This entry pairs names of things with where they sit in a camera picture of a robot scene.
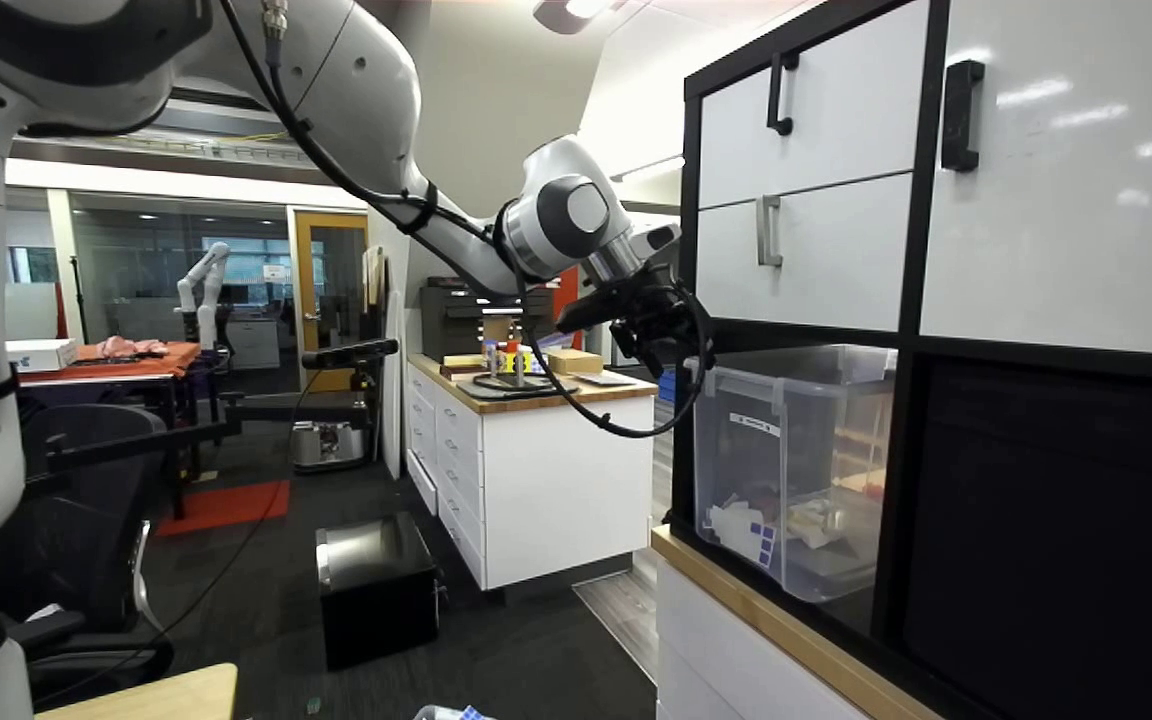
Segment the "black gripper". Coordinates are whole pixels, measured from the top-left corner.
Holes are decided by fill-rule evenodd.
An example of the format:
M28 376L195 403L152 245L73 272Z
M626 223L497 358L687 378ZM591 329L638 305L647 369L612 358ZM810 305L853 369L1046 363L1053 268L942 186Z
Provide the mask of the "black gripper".
M676 274L676 252L650 252L626 279L598 279L587 294L558 313L558 332L608 324L624 355L647 373L685 358L708 358L713 332L696 294Z

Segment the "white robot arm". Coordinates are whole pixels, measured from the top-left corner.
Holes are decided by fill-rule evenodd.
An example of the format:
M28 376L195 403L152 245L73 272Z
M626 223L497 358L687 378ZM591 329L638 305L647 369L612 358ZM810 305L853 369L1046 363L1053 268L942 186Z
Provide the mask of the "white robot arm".
M647 369L713 349L704 305L654 268L617 186L570 136L525 161L525 186L488 218L457 207L415 165L419 72L359 0L0 0L0 528L22 499L16 373L4 352L4 165L22 136L122 136L188 78L264 104L337 186L509 300L564 268L597 294L570 329L605 324ZM0 618L0 720L30 720L22 646Z

